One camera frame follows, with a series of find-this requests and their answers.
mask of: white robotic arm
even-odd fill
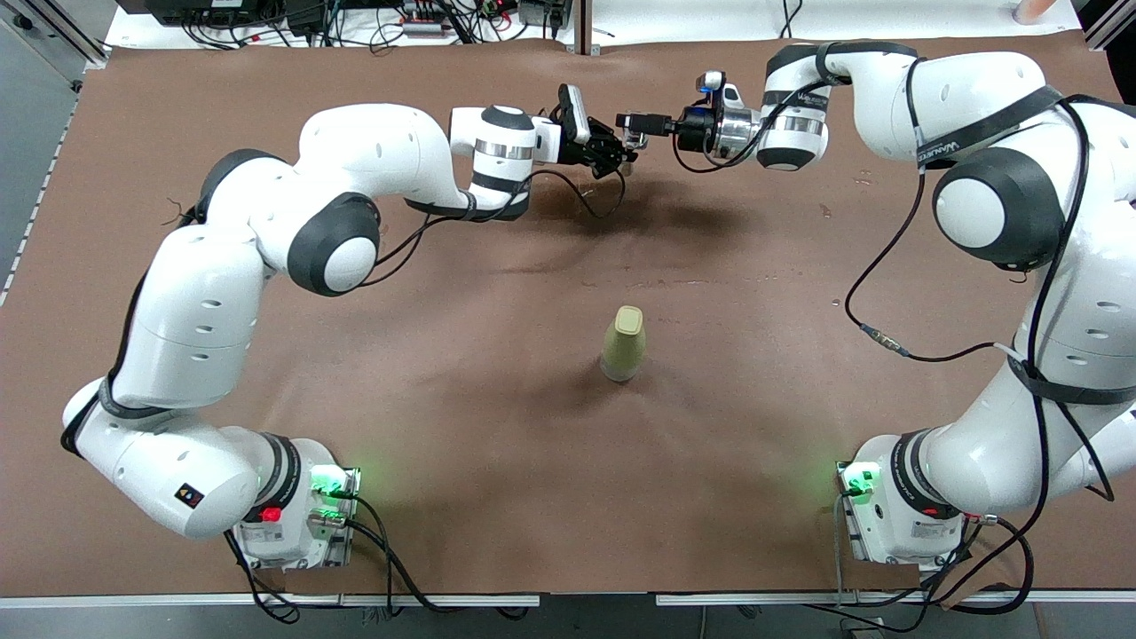
[[[583,114],[578,92],[569,102],[562,110]],[[346,563],[343,521],[353,513],[358,471],[341,468],[315,441],[218,430],[195,409],[235,388],[274,274],[326,297],[366,279],[379,240],[373,198],[398,193],[434,215],[515,219],[528,206],[534,160],[593,172],[634,160],[603,140],[563,140],[560,122],[519,109],[458,111],[469,116],[452,126],[456,140],[470,141],[468,191],[454,182],[442,128],[400,105],[316,114],[295,165],[252,149],[218,161],[139,282],[114,367],[68,403],[64,447],[179,534],[234,529],[253,567]]]
[[[738,107],[720,72],[708,72],[704,105],[666,116],[619,116],[629,143],[671,134],[676,148],[735,165],[755,159],[795,171],[827,144],[830,86],[851,84],[854,119],[877,155],[946,168],[934,192],[943,233],[1002,268],[1044,282],[1074,208],[1081,141],[1061,96],[1019,53],[918,60],[887,42],[790,45],[769,60],[760,111]],[[1136,113],[1099,101],[1072,105],[1089,146],[1084,199],[1043,305],[1036,373],[1010,356],[953,424],[864,443],[841,472],[852,492],[853,547],[861,558],[937,569],[958,546],[962,513],[1028,507],[1041,491],[1035,395],[1049,439],[1049,498],[1097,481],[1056,401],[1080,424],[1109,475],[1136,465]],[[1038,293],[1013,349],[1029,351]],[[861,329],[900,355],[897,342]]]

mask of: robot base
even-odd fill
[[[233,528],[237,545],[253,569],[302,570],[345,566],[351,556],[352,529],[344,520],[354,517],[356,501],[329,497],[324,471],[336,474],[335,492],[359,493],[358,468],[340,468],[323,445],[293,439],[300,453],[299,487],[275,522],[242,522]]]
[[[903,500],[891,471],[892,449],[899,440],[894,434],[875,437],[853,462],[837,464],[843,489],[868,489],[845,500],[852,553],[860,561],[917,564],[920,572],[935,572],[959,545],[963,515],[936,520]]]

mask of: table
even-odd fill
[[[461,0],[459,3],[469,5]],[[772,0],[593,0],[592,3],[594,42],[601,48],[649,42],[776,40],[785,20],[780,2]],[[1028,26],[1010,16],[1016,5],[1014,0],[808,0],[793,19],[793,35],[809,40],[994,38],[1080,28],[1069,0],[1058,0],[1037,24]],[[371,9],[345,14],[343,38],[356,42],[370,42],[371,39],[379,42],[378,26],[396,24],[399,18],[393,9],[382,9],[377,15]],[[560,30],[557,41],[574,43],[571,24]],[[235,34],[243,39],[253,31],[267,30],[235,30]],[[384,33],[392,38],[399,32],[391,28]],[[227,31],[210,31],[210,34],[222,41],[231,38]],[[521,26],[513,24],[500,35],[502,39],[538,39],[541,30],[529,27],[521,33]],[[290,32],[285,36],[293,47],[307,47],[307,42]],[[493,34],[485,36],[492,39]],[[423,47],[454,41],[453,36],[442,40],[401,38],[395,44]],[[122,9],[115,16],[107,43],[134,49],[202,48],[179,28],[162,27],[152,16],[130,15]],[[272,32],[262,33],[256,43],[283,45],[281,38]]]
[[[930,57],[1019,50],[1064,92],[1114,94],[1078,33],[910,44]],[[176,213],[167,198],[192,201],[222,155],[256,147],[294,160],[300,125],[335,105],[406,102],[444,122],[453,106],[535,111],[560,82],[580,85],[604,119],[677,111],[710,66],[761,86],[777,48],[117,51],[90,74],[0,314],[0,534],[35,540],[0,557],[0,594],[243,590],[219,540],[153,524],[56,441],[66,399],[112,359],[133,282]],[[491,64],[492,82],[479,76]],[[807,173],[693,176],[655,144],[610,219],[590,221],[559,183],[537,180],[519,222],[442,225],[389,285],[327,300],[275,282],[242,384],[204,414],[312,437],[362,466],[364,495],[428,592],[830,590],[834,462],[872,434],[954,418],[997,363],[920,366],[844,320],[847,284],[914,183],[911,167],[862,147],[851,106],[837,93],[829,155]],[[602,206],[611,188],[585,190]],[[396,198],[378,204],[389,248],[419,217]],[[858,304],[908,346],[946,351],[1011,331],[1028,292],[952,249],[925,210]],[[624,302],[648,313],[649,362],[615,387],[595,356]],[[1116,483],[1136,488],[1131,475]],[[23,515],[43,496],[66,518]],[[1039,588],[1133,588],[1129,504],[1077,496],[1047,513],[1031,534]],[[290,574],[286,588],[376,592],[375,555],[361,550],[346,569]],[[847,583],[911,578],[857,564]]]

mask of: white table surface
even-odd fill
[[[795,0],[788,1],[791,9],[796,6]],[[1018,24],[1010,16],[1014,5],[1016,0],[804,0],[793,20],[793,35],[804,40],[991,38],[1044,35],[1080,28],[1070,0],[1058,0],[1037,24],[1029,26]],[[375,35],[378,24],[399,20],[393,9],[381,9],[378,22],[373,9],[345,14],[343,38],[358,42],[370,42],[374,38],[378,43]],[[776,0],[594,0],[594,42],[601,48],[644,42],[774,40],[783,23],[782,3]],[[500,35],[508,39],[520,30],[515,23]],[[302,39],[282,31],[292,45],[307,47]],[[392,26],[383,33],[393,38],[399,31]],[[239,39],[262,32],[268,33],[252,44],[284,45],[278,35],[265,27],[234,30]],[[228,31],[208,30],[207,33],[220,41],[231,39]],[[487,28],[484,36],[495,39]],[[541,27],[529,26],[520,38],[541,38]],[[571,26],[561,28],[557,40],[570,44],[574,40]],[[394,44],[444,45],[454,41],[454,36],[399,38]],[[106,42],[111,47],[135,49],[202,48],[178,27],[161,26],[152,16],[130,15],[122,9],[115,16]]]

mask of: black square sticker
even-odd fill
[[[178,488],[177,492],[174,493],[174,497],[190,508],[197,508],[198,504],[201,503],[201,499],[204,498],[204,495],[199,492],[198,489],[192,486],[183,483],[182,488]]]

